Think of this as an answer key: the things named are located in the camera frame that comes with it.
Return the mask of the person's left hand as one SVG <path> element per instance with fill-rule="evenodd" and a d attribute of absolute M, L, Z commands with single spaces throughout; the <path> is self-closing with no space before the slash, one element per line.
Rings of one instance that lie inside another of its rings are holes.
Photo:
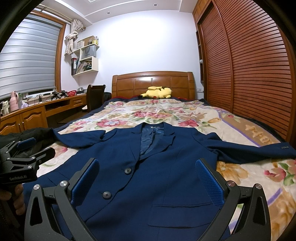
<path fill-rule="evenodd" d="M 15 193 L 2 192 L 0 193 L 1 200 L 13 204 L 13 210 L 16 215 L 23 215 L 25 213 L 26 207 L 24 203 L 23 185 L 18 184 L 15 187 Z"/>

